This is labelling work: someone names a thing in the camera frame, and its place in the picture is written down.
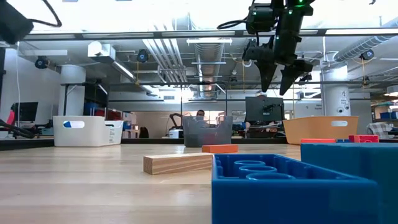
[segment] lego stud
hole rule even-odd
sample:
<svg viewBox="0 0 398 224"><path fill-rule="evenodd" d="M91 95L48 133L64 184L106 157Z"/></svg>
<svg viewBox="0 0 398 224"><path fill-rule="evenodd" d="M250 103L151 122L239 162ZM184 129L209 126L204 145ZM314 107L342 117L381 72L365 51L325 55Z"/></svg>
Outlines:
<svg viewBox="0 0 398 224"><path fill-rule="evenodd" d="M262 161L235 161L233 175L235 177L237 177L239 175L239 168L241 166L252 166L252 165L265 166L266 163L262 162Z"/></svg>
<svg viewBox="0 0 398 224"><path fill-rule="evenodd" d="M292 175L278 173L253 173L246 176L247 180L292 180Z"/></svg>
<svg viewBox="0 0 398 224"><path fill-rule="evenodd" d="M245 179L249 174L270 172L277 172L277 169L270 166L242 166L239 168L239 178Z"/></svg>

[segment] wooden table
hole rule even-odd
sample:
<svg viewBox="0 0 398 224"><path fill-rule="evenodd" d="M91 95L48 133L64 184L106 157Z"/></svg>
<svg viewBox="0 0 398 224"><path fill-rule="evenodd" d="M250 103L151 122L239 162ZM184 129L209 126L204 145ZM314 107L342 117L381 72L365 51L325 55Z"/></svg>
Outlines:
<svg viewBox="0 0 398 224"><path fill-rule="evenodd" d="M1 224L211 223L211 174L142 172L144 155L191 153L177 145L37 148L0 152ZM285 144L240 145L240 153L300 159Z"/></svg>

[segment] ceiling duct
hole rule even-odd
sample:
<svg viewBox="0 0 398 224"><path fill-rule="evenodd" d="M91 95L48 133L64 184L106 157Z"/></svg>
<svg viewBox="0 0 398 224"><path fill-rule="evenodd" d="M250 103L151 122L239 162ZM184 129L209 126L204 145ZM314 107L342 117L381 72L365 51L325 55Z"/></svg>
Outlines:
<svg viewBox="0 0 398 224"><path fill-rule="evenodd" d="M199 28L192 22L192 29L196 30ZM217 64L217 62L220 62L223 56L224 43L197 43L194 45L200 81L217 81L218 72L220 71L220 64ZM216 91L214 89L215 87L211 85L200 85L200 97L216 98Z"/></svg>
<svg viewBox="0 0 398 224"><path fill-rule="evenodd" d="M130 82L135 83L137 78L130 72L126 66L116 60L116 51L110 44L101 44L94 41L88 45L88 57L96 62L106 63L111 65L114 69L120 72ZM140 86L147 94L159 95L159 90L150 86Z"/></svg>
<svg viewBox="0 0 398 224"><path fill-rule="evenodd" d="M398 17L389 21L382 26L383 28L398 27ZM373 47L384 43L385 41L395 37L394 35L378 35L374 37L364 37L359 41L351 44L343 50L340 50L334 57L336 62L344 62L352 58L359 57L362 53L367 52Z"/></svg>

